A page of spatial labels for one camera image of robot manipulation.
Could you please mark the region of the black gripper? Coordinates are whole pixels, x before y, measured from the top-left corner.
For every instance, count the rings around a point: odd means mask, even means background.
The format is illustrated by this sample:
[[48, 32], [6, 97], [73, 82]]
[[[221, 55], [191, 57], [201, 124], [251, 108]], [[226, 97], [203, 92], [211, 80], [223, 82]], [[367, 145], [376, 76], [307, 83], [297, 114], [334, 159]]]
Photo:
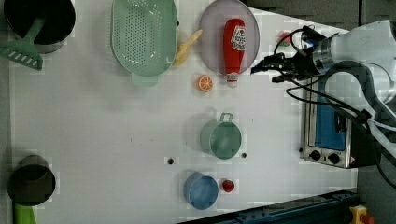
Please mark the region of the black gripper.
[[284, 53], [266, 56], [250, 69], [250, 73], [255, 74], [281, 68], [282, 75], [273, 77], [273, 83], [290, 81], [292, 78], [311, 78], [319, 74], [319, 71], [314, 66], [311, 52], [306, 52], [305, 54], [297, 52], [292, 57], [286, 57]]

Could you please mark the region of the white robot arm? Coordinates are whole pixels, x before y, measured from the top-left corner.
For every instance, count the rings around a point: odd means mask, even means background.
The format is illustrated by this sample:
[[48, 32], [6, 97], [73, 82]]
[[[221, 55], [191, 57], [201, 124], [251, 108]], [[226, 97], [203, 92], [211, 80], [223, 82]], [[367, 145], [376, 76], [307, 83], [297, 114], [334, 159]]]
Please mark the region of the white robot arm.
[[374, 116], [376, 131], [386, 139], [380, 144], [390, 155], [395, 154], [395, 113], [387, 106], [395, 97], [395, 22], [376, 21], [330, 37], [305, 26], [299, 30], [302, 40], [311, 46], [297, 49], [287, 58], [275, 51], [251, 68], [252, 73], [275, 70], [275, 83], [317, 77], [326, 81], [336, 73], [348, 73], [360, 85], [370, 112], [359, 111], [339, 99], [322, 93], [323, 104], [366, 127]]

